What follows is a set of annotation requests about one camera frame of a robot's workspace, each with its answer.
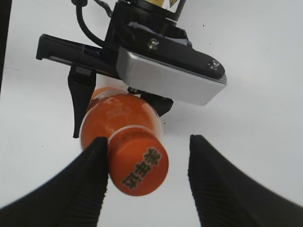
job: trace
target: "black plastic arm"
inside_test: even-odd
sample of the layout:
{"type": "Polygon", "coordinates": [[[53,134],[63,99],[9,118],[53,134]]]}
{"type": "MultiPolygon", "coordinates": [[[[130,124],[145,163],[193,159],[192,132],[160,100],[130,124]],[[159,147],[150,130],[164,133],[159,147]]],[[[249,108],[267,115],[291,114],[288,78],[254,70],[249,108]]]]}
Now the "black plastic arm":
{"type": "Polygon", "coordinates": [[[68,87],[74,107],[73,137],[79,138],[80,127],[96,87],[96,71],[73,65],[68,76],[68,87]]]}
{"type": "Polygon", "coordinates": [[[205,138],[192,136],[188,170],[204,227],[301,227],[303,208],[255,182],[205,138]]]}
{"type": "Polygon", "coordinates": [[[52,180],[1,209],[0,226],[96,227],[107,180],[107,139],[97,138],[52,180]]]}
{"type": "Polygon", "coordinates": [[[82,66],[115,79],[120,79],[116,71],[116,60],[106,56],[102,49],[84,45],[50,35],[42,35],[36,58],[49,59],[66,65],[82,66]]]}

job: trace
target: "silver metal plate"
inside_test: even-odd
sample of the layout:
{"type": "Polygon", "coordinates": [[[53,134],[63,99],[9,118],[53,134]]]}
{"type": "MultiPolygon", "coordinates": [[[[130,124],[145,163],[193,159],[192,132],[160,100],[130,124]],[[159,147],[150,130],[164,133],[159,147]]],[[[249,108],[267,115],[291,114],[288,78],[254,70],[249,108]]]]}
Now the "silver metal plate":
{"type": "Polygon", "coordinates": [[[206,105],[227,85],[226,76],[211,79],[163,64],[120,47],[116,69],[133,88],[196,105],[206,105]]]}

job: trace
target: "ribbed rubber gripper pad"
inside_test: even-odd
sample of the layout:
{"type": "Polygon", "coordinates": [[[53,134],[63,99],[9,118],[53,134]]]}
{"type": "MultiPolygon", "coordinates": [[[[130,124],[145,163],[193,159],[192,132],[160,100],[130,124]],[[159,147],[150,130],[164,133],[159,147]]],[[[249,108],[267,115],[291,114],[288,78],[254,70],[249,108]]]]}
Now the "ribbed rubber gripper pad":
{"type": "Polygon", "coordinates": [[[249,178],[202,136],[191,137],[188,176],[203,227],[303,227],[302,207],[249,178]]]}
{"type": "Polygon", "coordinates": [[[0,227],[96,227],[107,181],[107,139],[97,138],[52,180],[1,209],[0,227]]]}

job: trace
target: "chinese characters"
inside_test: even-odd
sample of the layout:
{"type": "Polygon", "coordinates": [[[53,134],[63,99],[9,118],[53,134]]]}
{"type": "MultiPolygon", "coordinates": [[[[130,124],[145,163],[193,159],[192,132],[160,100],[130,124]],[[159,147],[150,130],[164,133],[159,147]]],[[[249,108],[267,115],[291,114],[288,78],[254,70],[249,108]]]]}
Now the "chinese characters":
{"type": "Polygon", "coordinates": [[[143,179],[152,170],[153,166],[158,166],[162,158],[161,153],[156,148],[148,148],[147,153],[143,155],[143,161],[137,163],[134,166],[134,171],[122,181],[122,184],[128,187],[130,190],[136,189],[138,183],[141,183],[143,179]]]}

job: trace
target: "black mount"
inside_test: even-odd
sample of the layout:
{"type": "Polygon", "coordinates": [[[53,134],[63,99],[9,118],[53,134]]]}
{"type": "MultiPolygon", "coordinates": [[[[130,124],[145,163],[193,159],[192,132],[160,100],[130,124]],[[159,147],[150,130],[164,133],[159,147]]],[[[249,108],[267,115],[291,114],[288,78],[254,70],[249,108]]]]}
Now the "black mount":
{"type": "MultiPolygon", "coordinates": [[[[80,126],[96,85],[96,74],[120,79],[116,70],[120,46],[155,61],[211,79],[219,79],[225,74],[222,65],[218,70],[210,70],[208,63],[212,62],[214,58],[195,51],[188,40],[186,31],[176,27],[176,22],[168,19],[178,19],[185,3],[184,0],[180,1],[179,11],[176,14],[171,14],[144,0],[118,1],[105,41],[94,36],[84,23],[82,7],[86,6],[87,2],[87,0],[72,0],[72,3],[76,5],[78,23],[85,35],[103,48],[42,35],[36,56],[39,60],[49,59],[71,66],[68,82],[74,107],[73,136],[75,138],[79,137],[80,126]],[[132,23],[138,24],[140,27],[134,27],[131,25],[132,23]],[[147,43],[155,37],[161,41],[162,45],[157,50],[151,51],[147,43]]],[[[168,97],[144,91],[140,94],[141,98],[147,101],[159,116],[163,116],[172,108],[173,100],[168,97]]]]}

